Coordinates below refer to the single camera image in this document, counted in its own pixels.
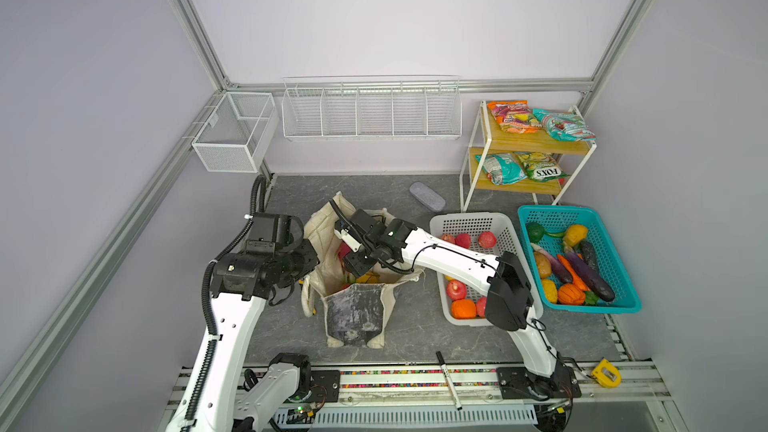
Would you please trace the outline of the yellow pear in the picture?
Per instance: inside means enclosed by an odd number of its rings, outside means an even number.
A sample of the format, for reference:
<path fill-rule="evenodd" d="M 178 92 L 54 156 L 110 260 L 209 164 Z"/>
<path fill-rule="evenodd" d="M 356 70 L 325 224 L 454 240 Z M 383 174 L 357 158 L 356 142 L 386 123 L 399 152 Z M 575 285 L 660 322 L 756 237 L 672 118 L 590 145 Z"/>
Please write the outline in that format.
<path fill-rule="evenodd" d="M 380 277 L 377 274 L 368 273 L 356 280 L 357 284 L 378 284 Z"/>

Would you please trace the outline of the cream canvas grocery bag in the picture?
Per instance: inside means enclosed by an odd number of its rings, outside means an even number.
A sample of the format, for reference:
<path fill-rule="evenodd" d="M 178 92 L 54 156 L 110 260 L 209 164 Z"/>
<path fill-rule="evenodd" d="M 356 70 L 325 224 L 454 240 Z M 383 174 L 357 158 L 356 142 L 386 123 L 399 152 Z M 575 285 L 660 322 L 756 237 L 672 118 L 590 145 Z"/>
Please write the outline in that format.
<path fill-rule="evenodd" d="M 319 258 L 318 266 L 303 279 L 304 315 L 313 316 L 319 304 L 324 307 L 330 347 L 381 349 L 386 345 L 386 327 L 396 305 L 396 288 L 419 281 L 425 269 L 417 266 L 412 273 L 400 275 L 376 265 L 368 273 L 377 274 L 380 282 L 357 284 L 358 278 L 346 272 L 337 257 L 342 243 L 334 233 L 337 220 L 332 207 L 325 205 L 312 214 L 304 228 Z"/>

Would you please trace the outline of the green bell pepper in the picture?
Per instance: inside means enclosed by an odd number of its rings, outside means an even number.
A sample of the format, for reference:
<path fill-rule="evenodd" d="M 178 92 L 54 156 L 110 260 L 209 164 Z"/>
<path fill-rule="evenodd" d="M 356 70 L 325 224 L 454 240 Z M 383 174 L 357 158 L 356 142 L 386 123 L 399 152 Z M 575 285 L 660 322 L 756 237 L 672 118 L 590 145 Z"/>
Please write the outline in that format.
<path fill-rule="evenodd" d="M 526 232 L 528 234 L 529 241 L 532 244 L 539 243 L 546 235 L 546 229 L 539 223 L 530 222 L 526 224 Z"/>

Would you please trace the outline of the brown potato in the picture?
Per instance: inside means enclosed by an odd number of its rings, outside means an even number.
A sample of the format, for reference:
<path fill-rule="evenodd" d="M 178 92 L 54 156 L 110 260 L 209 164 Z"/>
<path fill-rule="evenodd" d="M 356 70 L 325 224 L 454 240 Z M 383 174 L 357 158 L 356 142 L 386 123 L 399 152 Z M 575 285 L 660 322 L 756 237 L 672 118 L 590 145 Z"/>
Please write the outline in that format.
<path fill-rule="evenodd" d="M 552 275 L 551 263 L 548 257 L 540 252 L 533 254 L 536 267 L 541 279 L 548 279 Z"/>

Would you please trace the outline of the small orange pumpkin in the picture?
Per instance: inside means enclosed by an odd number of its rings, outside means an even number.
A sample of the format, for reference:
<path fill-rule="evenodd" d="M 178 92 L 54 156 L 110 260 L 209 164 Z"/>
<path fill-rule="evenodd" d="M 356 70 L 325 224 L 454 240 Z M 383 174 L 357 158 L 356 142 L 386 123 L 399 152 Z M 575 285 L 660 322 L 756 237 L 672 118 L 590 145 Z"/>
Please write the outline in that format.
<path fill-rule="evenodd" d="M 558 302 L 568 306 L 582 306 L 586 301 L 586 293 L 574 284 L 564 284 L 557 291 Z"/>

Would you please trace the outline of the pink dragon fruit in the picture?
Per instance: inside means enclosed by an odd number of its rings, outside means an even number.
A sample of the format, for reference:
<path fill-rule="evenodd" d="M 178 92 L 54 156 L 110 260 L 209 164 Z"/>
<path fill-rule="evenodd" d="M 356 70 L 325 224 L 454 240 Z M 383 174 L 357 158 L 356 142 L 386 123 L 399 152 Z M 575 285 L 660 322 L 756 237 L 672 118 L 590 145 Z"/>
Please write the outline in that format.
<path fill-rule="evenodd" d="M 342 242 L 339 249 L 337 250 L 337 257 L 339 261 L 342 262 L 344 258 L 351 252 L 352 249 L 346 243 Z"/>

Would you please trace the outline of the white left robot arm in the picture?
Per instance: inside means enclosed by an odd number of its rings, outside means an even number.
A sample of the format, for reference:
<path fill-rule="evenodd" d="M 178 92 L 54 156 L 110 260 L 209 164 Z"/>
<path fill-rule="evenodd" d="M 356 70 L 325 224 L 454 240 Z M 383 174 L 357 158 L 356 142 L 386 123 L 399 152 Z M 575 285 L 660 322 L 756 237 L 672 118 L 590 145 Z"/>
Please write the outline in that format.
<path fill-rule="evenodd" d="M 288 400 L 312 394 L 309 358 L 280 353 L 262 377 L 243 370 L 255 325 L 263 311 L 293 292 L 319 264 L 303 222 L 265 211 L 266 178 L 250 193 L 246 224 L 210 260 L 201 286 L 205 334 L 169 431 L 260 431 Z"/>

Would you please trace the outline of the green Fox's candy bag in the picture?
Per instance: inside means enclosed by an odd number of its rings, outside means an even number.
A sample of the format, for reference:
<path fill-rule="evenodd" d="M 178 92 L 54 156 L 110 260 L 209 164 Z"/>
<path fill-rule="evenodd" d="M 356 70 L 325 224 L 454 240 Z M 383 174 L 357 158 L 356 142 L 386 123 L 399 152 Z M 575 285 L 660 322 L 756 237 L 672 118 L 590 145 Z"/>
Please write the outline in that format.
<path fill-rule="evenodd" d="M 541 152 L 515 152 L 514 155 L 526 176 L 535 182 L 546 183 L 566 179 L 565 173 L 556 160 L 546 153 Z"/>

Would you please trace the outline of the orange pink snack bag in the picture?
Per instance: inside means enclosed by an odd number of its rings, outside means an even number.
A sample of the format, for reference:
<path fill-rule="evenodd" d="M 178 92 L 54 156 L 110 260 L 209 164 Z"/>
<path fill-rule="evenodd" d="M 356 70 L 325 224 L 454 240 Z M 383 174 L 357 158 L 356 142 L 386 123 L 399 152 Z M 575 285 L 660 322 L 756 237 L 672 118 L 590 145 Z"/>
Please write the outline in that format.
<path fill-rule="evenodd" d="M 541 129 L 527 100 L 492 101 L 488 110 L 500 129 L 507 133 L 532 134 Z"/>

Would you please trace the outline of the grey fabric glasses case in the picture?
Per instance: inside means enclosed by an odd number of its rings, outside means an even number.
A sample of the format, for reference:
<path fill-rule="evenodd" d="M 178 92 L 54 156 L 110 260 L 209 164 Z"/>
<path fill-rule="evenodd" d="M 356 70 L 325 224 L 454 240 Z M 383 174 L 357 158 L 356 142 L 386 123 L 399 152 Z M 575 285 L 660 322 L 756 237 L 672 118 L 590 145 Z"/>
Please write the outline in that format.
<path fill-rule="evenodd" d="M 445 198 L 423 182 L 416 181 L 409 186 L 410 194 L 424 207 L 434 213 L 446 207 Z"/>

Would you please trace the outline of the teal plastic basket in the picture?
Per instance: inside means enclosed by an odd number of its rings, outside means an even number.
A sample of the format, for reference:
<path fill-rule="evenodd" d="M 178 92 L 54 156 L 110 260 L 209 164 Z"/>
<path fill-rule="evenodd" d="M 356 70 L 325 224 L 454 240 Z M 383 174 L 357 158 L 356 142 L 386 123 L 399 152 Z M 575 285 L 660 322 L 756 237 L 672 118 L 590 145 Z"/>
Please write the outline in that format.
<path fill-rule="evenodd" d="M 593 313 L 593 314 L 630 314 L 642 309 L 642 303 L 635 290 L 624 264 L 614 247 L 614 244 L 605 228 L 599 214 L 587 207 L 578 206 L 553 206 L 553 205 L 525 205 L 518 209 L 518 217 L 522 230 L 521 244 L 525 256 L 530 264 L 532 274 L 542 303 L 554 310 Z M 531 247 L 526 232 L 526 224 L 536 222 L 548 231 L 566 231 L 573 224 L 581 224 L 589 229 L 588 240 L 596 249 L 600 273 L 598 273 L 614 290 L 615 299 L 612 302 L 604 302 L 594 292 L 587 291 L 586 301 L 582 306 L 568 306 L 549 303 L 542 289 L 541 278 L 534 262 L 534 251 Z M 545 236 L 537 245 L 557 258 L 558 254 L 565 257 L 566 251 L 575 252 L 580 258 L 579 245 L 576 248 L 568 248 L 563 243 L 563 238 Z M 558 289 L 564 285 L 555 277 L 552 280 Z"/>

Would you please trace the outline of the yellow corn cob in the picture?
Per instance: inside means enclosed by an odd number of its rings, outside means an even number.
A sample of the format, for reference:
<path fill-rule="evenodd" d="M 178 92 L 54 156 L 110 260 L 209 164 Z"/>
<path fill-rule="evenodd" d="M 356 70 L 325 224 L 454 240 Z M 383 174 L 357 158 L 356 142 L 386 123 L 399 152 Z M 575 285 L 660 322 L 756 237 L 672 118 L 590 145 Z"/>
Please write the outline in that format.
<path fill-rule="evenodd" d="M 542 279 L 541 284 L 542 284 L 542 289 L 544 291 L 544 296 L 546 300 L 551 304 L 557 304 L 558 303 L 557 285 L 550 279 Z"/>

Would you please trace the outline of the yellow bell pepper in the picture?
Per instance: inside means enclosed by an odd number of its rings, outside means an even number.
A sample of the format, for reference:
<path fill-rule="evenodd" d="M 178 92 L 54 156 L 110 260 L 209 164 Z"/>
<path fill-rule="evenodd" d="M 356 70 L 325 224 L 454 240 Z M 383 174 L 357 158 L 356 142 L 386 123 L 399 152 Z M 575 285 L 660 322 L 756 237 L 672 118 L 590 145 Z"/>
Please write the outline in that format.
<path fill-rule="evenodd" d="M 576 248 L 588 237 L 589 229 L 581 224 L 573 224 L 568 227 L 563 236 L 563 243 L 568 248 Z"/>

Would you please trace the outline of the orange carrot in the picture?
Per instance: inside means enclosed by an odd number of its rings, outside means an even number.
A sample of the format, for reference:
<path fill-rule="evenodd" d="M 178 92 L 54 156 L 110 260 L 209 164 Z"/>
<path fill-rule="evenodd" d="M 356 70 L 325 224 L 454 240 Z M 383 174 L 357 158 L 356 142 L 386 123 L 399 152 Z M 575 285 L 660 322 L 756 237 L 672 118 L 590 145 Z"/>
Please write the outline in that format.
<path fill-rule="evenodd" d="M 581 291 L 587 292 L 590 291 L 590 288 L 586 285 L 586 283 L 581 279 L 581 277 L 575 272 L 574 268 L 571 266 L 570 262 L 561 254 L 557 255 L 557 259 L 560 262 L 560 264 L 568 271 L 568 273 L 571 275 L 572 283 L 578 287 Z"/>

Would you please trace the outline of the white mesh wall box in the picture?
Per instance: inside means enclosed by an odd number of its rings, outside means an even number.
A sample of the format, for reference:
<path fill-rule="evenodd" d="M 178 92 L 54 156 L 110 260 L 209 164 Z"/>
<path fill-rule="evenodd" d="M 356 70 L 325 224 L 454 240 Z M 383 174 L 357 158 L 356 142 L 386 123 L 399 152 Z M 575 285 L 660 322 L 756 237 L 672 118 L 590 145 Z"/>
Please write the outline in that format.
<path fill-rule="evenodd" d="M 192 146 L 208 172 L 258 174 L 278 124 L 272 94 L 225 92 Z"/>

